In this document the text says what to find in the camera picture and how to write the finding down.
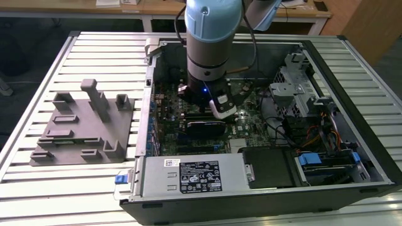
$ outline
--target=power supply label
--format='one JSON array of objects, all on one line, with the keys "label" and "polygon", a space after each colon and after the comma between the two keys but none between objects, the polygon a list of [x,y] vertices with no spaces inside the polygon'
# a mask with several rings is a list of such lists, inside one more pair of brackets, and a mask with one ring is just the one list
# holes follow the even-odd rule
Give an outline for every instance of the power supply label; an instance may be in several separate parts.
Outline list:
[{"label": "power supply label", "polygon": [[220,191],[222,179],[218,161],[180,163],[180,192],[183,194]]}]

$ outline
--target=warning symbol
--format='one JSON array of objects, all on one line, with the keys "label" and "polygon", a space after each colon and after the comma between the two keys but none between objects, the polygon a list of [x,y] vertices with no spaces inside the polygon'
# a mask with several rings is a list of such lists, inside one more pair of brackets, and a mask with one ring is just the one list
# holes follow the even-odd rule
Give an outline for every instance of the warning symbol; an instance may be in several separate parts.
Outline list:
[{"label": "warning symbol", "polygon": [[200,181],[200,179],[199,179],[199,175],[198,174],[195,174],[195,175],[191,175],[191,177],[189,177],[189,182],[199,182]]},{"label": "warning symbol", "polygon": [[188,183],[188,176],[181,176],[181,183]]}]

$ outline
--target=screw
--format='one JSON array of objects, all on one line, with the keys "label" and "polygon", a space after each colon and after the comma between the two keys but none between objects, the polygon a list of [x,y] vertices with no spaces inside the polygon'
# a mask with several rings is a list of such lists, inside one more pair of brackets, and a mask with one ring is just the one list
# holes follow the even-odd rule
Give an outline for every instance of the screw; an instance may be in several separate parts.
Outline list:
[{"label": "screw", "polygon": [[202,13],[203,13],[203,14],[208,14],[208,8],[207,8],[207,7],[203,7],[203,8],[202,8]]}]

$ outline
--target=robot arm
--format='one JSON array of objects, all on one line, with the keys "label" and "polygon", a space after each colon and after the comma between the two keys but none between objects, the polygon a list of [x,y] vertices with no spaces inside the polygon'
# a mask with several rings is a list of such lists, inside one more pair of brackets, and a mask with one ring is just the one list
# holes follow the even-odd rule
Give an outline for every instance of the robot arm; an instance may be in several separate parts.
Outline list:
[{"label": "robot arm", "polygon": [[[255,0],[251,3],[251,13],[258,11],[260,16],[260,19],[252,18],[252,28],[268,27],[279,4],[280,0]],[[248,17],[243,17],[243,11],[244,3],[242,0],[187,1],[184,21],[188,79],[187,85],[179,88],[179,95],[192,104],[210,105],[214,116],[219,119],[236,112],[236,102],[224,76],[228,73],[238,73],[250,69],[255,63],[254,59],[254,63],[248,67],[231,71],[226,67],[232,38],[242,18],[251,29]]]}]

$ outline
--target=slotted metal table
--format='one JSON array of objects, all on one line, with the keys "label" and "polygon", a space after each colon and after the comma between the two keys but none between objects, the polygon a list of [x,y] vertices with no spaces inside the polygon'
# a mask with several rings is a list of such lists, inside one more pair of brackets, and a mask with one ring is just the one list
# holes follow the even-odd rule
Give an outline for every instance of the slotted metal table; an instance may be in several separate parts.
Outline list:
[{"label": "slotted metal table", "polygon": [[[68,37],[48,74],[0,153],[0,226],[135,226],[135,219],[113,199],[115,175],[133,167],[140,124],[144,62],[148,38],[176,38],[169,33],[76,32]],[[250,39],[236,35],[236,39]],[[402,167],[402,102],[358,52],[336,36],[258,35],[278,40],[311,40],[351,100]],[[328,93],[318,76],[323,93]],[[127,94],[135,101],[127,162],[117,164],[32,167],[28,162],[55,106],[56,91],[88,98],[83,79],[97,80],[107,98]],[[402,219],[402,193],[370,198],[323,213],[210,221],[188,225],[396,225]]]}]

